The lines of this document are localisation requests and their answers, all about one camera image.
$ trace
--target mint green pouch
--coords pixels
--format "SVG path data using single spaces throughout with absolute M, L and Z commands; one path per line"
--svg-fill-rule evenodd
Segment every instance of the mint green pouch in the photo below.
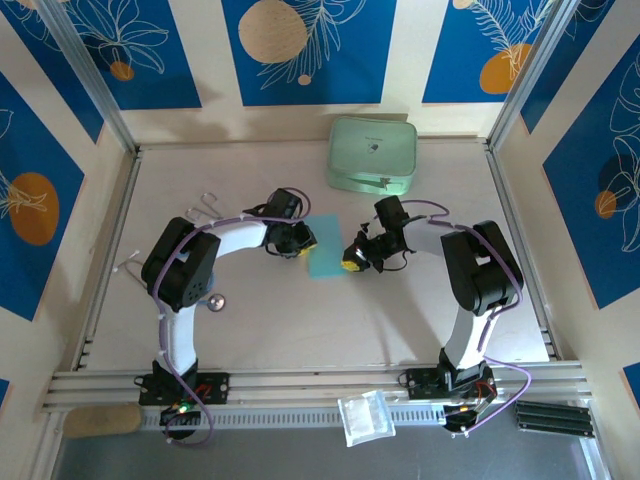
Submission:
M 410 123 L 341 117 L 331 128 L 327 182 L 342 190 L 403 195 L 416 171 L 417 143 Z

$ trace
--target light blue paper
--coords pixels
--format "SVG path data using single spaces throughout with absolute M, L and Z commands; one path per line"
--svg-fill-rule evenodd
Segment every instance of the light blue paper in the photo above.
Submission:
M 347 273 L 342 268 L 342 231 L 337 215 L 313 215 L 305 218 L 318 245 L 309 252 L 309 276 L 331 278 Z

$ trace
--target gray floor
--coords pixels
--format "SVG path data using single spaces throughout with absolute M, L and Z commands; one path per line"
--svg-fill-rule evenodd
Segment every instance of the gray floor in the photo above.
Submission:
M 160 433 L 65 441 L 57 480 L 127 479 L 586 479 L 577 438 L 519 432 L 499 415 L 469 439 L 441 427 L 346 448 L 341 429 L 224 430 L 205 449 L 168 446 Z

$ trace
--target black wire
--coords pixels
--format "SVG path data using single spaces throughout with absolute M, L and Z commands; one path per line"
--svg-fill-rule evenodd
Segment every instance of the black wire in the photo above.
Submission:
M 407 253 L 409 252 L 411 252 L 411 250 L 405 250 L 404 252 L 402 252 L 402 259 L 404 260 L 403 266 L 398 268 L 383 268 L 382 271 L 383 272 L 399 272 L 400 270 L 404 270 L 409 264 L 409 261 L 407 260 Z
M 402 380 L 400 380 L 400 377 L 402 377 L 404 375 L 404 383 L 402 382 Z M 402 372 L 400 375 L 398 375 L 398 378 L 396 379 L 398 382 L 398 385 L 400 385 L 402 388 L 412 388 L 409 386 L 409 382 L 407 381 L 407 372 Z
M 274 257 L 282 257 L 283 256 L 282 254 L 280 254 L 278 252 L 274 252 L 273 250 L 270 250 L 268 243 L 264 246 L 264 251 L 267 252 L 269 255 L 273 255 Z

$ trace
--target leaf illustration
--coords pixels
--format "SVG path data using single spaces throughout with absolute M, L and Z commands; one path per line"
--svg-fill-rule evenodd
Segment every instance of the leaf illustration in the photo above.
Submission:
M 475 0 L 469 10 L 477 15 L 480 32 L 491 39 L 495 50 L 508 51 L 513 46 L 510 36 L 518 30 L 518 23 L 510 0 Z
M 11 126 L 13 112 L 7 109 L 0 109 L 0 138 L 4 137 Z
M 266 76 L 261 90 L 269 88 L 279 80 L 291 83 L 301 75 L 313 77 L 331 60 L 333 49 L 340 51 L 342 46 L 338 25 L 354 18 L 367 0 L 359 0 L 355 9 L 345 15 L 345 5 L 352 0 L 296 0 L 291 6 L 300 15 L 307 29 L 305 47 L 291 60 L 277 64 L 264 64 L 258 76 Z
M 638 197 L 629 205 L 622 216 L 623 242 L 622 251 L 635 252 L 640 248 L 640 201 Z
M 169 30 L 158 28 L 153 23 L 137 20 L 129 24 L 127 31 L 122 34 L 123 42 L 157 47 L 169 38 Z
M 162 58 L 149 47 L 143 45 L 129 45 L 131 60 L 143 67 L 152 68 L 158 73 L 164 73 Z

